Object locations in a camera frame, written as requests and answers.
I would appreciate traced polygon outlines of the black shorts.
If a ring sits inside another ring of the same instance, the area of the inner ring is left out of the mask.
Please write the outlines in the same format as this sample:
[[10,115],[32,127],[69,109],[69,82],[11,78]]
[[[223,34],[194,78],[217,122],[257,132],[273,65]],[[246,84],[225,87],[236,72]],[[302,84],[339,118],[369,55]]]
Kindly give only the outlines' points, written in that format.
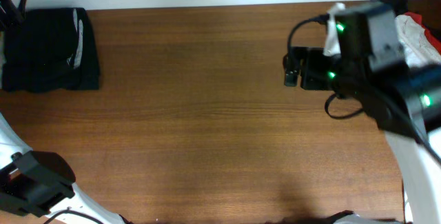
[[98,90],[99,58],[83,8],[40,9],[4,36],[1,89],[43,93]]

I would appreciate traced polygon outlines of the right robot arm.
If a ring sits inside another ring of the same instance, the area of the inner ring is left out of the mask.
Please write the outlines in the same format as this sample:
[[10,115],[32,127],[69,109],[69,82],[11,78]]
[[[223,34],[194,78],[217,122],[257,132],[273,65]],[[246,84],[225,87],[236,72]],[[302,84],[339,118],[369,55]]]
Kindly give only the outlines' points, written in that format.
[[312,17],[328,48],[287,44],[285,85],[355,99],[384,132],[402,175],[406,223],[440,222],[440,63],[412,68],[396,14],[371,1]]

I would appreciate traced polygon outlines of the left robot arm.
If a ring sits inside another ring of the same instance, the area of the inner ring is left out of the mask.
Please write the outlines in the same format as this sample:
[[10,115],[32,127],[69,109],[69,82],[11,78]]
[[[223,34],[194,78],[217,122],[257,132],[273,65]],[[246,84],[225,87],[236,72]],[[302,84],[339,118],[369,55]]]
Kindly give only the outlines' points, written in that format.
[[[1,0],[1,89],[98,90],[99,60],[86,10],[29,11],[26,2]],[[33,150],[6,120],[1,121],[1,210],[47,222],[125,222],[79,188],[65,159]]]

